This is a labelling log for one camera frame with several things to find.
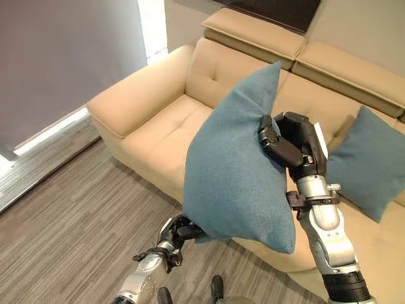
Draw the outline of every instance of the beige sofa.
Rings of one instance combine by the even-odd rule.
[[[320,42],[229,9],[208,18],[196,47],[184,46],[96,96],[87,105],[106,145],[126,166],[182,202],[187,148],[229,90],[282,60],[272,114],[295,111],[320,122],[328,148],[345,138],[361,104],[405,133],[405,79]],[[289,179],[289,189],[295,186]],[[405,193],[380,224],[347,202],[339,207],[370,291],[379,303],[404,303]],[[296,223],[296,250],[277,253],[236,239],[300,285],[327,298],[308,241]]]

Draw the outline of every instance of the wall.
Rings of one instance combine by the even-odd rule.
[[[193,44],[200,23],[220,4],[166,0],[169,50]],[[405,77],[404,0],[322,0],[306,35],[333,44]]]
[[[168,50],[195,44],[203,35],[201,22],[221,7],[212,0],[165,0]]]
[[[0,4],[0,143],[14,147],[146,65],[136,0]]]
[[[323,0],[307,37],[405,77],[404,0]]]

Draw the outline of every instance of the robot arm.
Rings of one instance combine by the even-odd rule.
[[[139,262],[124,281],[112,304],[146,304],[173,267],[181,266],[182,247],[188,239],[204,234],[184,215],[170,218],[163,226],[157,247],[132,259]]]
[[[337,191],[340,185],[327,185],[327,148],[319,124],[308,117],[287,112],[278,115],[281,136],[271,118],[263,117],[259,141],[264,151],[289,174],[298,193],[287,193],[291,209],[306,231],[311,252],[328,291],[330,303],[374,303],[360,272],[354,248],[344,231]]]

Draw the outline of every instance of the blue pillow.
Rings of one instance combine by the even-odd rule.
[[[239,82],[201,127],[187,153],[183,212],[211,238],[253,239],[292,253],[296,234],[285,169],[258,141],[280,67],[274,63]]]
[[[405,136],[362,106],[353,128],[328,160],[327,181],[380,222],[387,205],[405,188]]]

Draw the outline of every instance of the television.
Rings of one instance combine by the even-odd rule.
[[[230,8],[305,34],[320,0],[214,0]]]

